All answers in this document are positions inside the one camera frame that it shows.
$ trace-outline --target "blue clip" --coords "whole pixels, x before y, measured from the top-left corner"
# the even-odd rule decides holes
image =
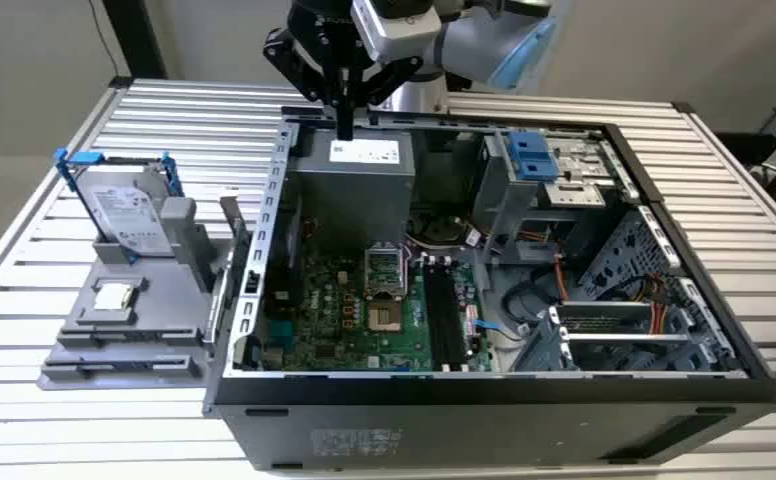
[[[169,156],[169,152],[163,152],[163,159],[160,160],[165,175],[169,179],[169,193],[177,197],[184,196],[184,187],[180,184],[180,177],[177,176],[177,165],[175,159]]]
[[[68,184],[68,189],[76,193],[77,182],[73,175],[71,175],[71,170],[68,169],[68,149],[65,147],[58,147],[53,152],[53,166]]]
[[[558,160],[548,151],[548,142],[539,132],[510,132],[507,151],[519,167],[520,180],[552,182],[560,176]]]
[[[104,154],[100,152],[77,152],[71,156],[68,163],[73,165],[99,165],[104,161]]]
[[[484,328],[487,330],[500,330],[500,325],[493,322],[487,322],[484,320],[475,320],[473,321],[475,327]]]

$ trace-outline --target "label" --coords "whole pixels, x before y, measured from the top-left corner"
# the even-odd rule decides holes
[[[468,232],[468,236],[465,237],[465,243],[468,244],[469,247],[476,247],[477,243],[480,243],[480,237],[481,234],[477,231],[476,228],[471,228],[471,231]]]
[[[401,428],[321,428],[311,431],[311,444],[317,457],[396,455],[401,439]]]
[[[332,140],[329,162],[400,165],[400,142],[396,140]]]
[[[151,197],[136,187],[89,187],[91,207],[101,228],[140,255],[173,255]]]

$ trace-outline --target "white wall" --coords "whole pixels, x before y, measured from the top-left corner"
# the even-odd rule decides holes
[[[690,101],[715,130],[776,106],[776,0],[575,0],[540,94]]]
[[[289,0],[157,1],[185,78],[284,82],[260,46]],[[684,100],[714,128],[758,128],[776,106],[776,0],[554,2],[572,6],[526,93]]]
[[[187,80],[287,84],[264,59],[267,33],[287,24],[291,0],[155,0],[148,4],[164,57]]]
[[[112,76],[85,0],[0,0],[0,155],[49,155],[66,143]]]

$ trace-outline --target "aluminum table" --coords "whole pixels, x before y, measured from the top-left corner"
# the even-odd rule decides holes
[[[287,88],[137,80],[111,88],[69,150],[172,153],[212,236],[229,235],[220,193],[255,215]],[[776,372],[776,204],[699,117],[670,103],[452,94],[475,116],[619,125],[726,300]],[[95,230],[53,171],[0,239],[0,478],[167,480],[255,472],[201,389],[38,390],[34,380],[95,260]],[[660,478],[776,476],[776,413],[660,467],[316,472],[315,478]]]

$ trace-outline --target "green circuit board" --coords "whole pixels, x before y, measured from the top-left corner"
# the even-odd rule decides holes
[[[364,261],[305,254],[303,305],[293,322],[293,338],[284,354],[285,371],[368,370],[432,371],[429,327],[420,265],[408,265],[408,290],[399,302],[396,330],[375,331],[368,325],[364,294]],[[453,270],[457,296],[467,299],[473,288],[471,268]],[[464,322],[464,307],[460,320]],[[485,339],[483,349],[468,359],[472,371],[489,370]]]

